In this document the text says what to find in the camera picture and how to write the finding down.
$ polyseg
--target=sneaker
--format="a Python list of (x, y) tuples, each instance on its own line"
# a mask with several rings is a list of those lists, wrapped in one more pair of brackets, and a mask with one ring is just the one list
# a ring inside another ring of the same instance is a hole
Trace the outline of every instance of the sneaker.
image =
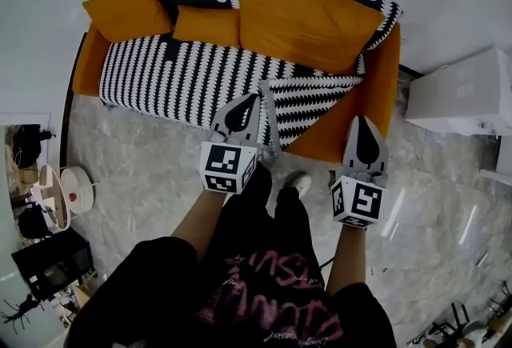
[(295, 187), (299, 198), (301, 198), (311, 187), (311, 176), (306, 172), (294, 172), (288, 175), (282, 187)]

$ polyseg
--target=white cube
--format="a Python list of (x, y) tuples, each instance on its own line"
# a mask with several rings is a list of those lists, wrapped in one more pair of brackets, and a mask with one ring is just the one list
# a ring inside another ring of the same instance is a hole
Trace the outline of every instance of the white cube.
[(257, 153), (252, 146), (203, 142), (200, 167), (205, 189), (240, 194), (256, 169)]
[(373, 183), (341, 176), (330, 187), (334, 220), (353, 227), (367, 227), (378, 221), (388, 194), (388, 189)]

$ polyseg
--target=black and white striped blanket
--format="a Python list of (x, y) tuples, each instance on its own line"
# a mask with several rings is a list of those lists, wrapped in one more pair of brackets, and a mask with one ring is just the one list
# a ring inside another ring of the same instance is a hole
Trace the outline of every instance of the black and white striped blanket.
[[(364, 74), (363, 60), (356, 74)], [(361, 75), (333, 76), (249, 50), (204, 42), (180, 42), (171, 34), (112, 43), (100, 81), (105, 104), (205, 129), (215, 112), (237, 97), (262, 94), (269, 80), (275, 117), (262, 105), (258, 142), (272, 142), (276, 122), (279, 145), (285, 149), (324, 115)]]

